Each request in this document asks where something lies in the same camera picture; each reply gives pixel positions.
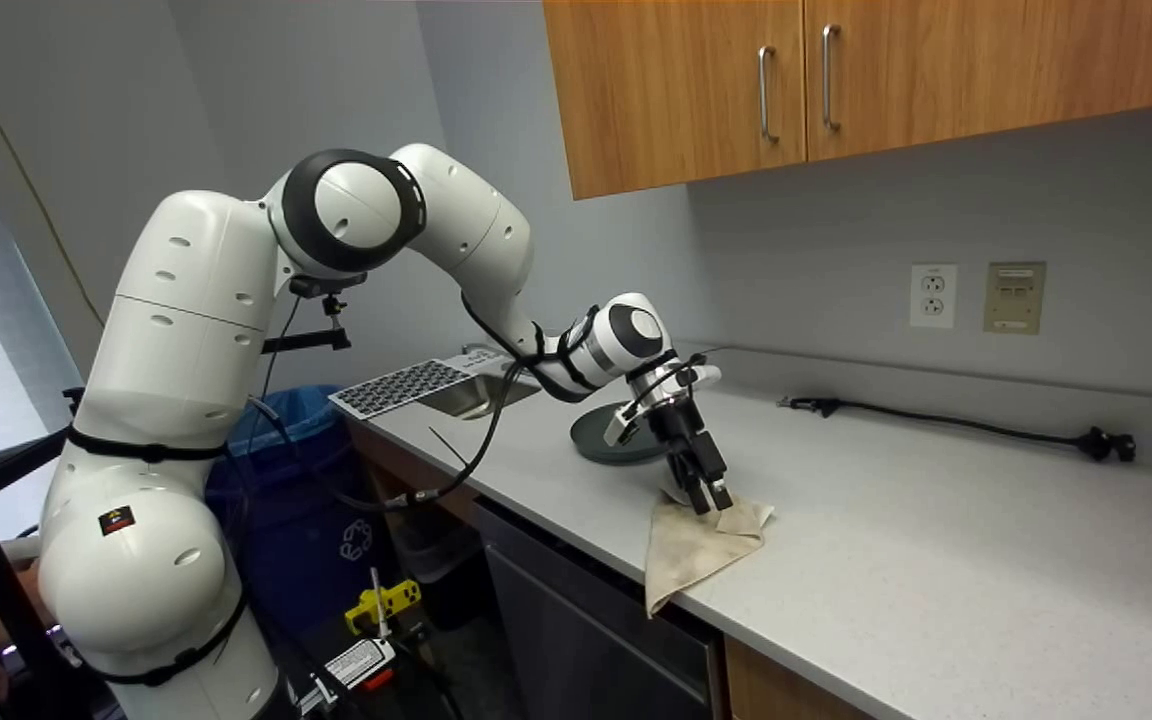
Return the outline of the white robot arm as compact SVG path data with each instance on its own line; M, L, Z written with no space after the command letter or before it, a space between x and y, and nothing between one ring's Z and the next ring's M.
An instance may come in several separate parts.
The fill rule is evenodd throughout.
M282 291L340 291L401 250L446 266L468 315L557 399L625 379L625 421L667 446L701 516L726 455L659 311L619 291L550 332L522 309L531 229L431 143L325 149L257 195L186 188L119 273L40 526L40 593L130 720L264 720L284 698L203 479L257 387Z

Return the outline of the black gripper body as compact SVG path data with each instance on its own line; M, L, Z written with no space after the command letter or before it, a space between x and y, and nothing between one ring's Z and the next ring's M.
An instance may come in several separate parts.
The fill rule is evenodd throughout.
M651 407L649 429L667 446L667 464L681 486L717 486L726 479L727 464L693 399Z

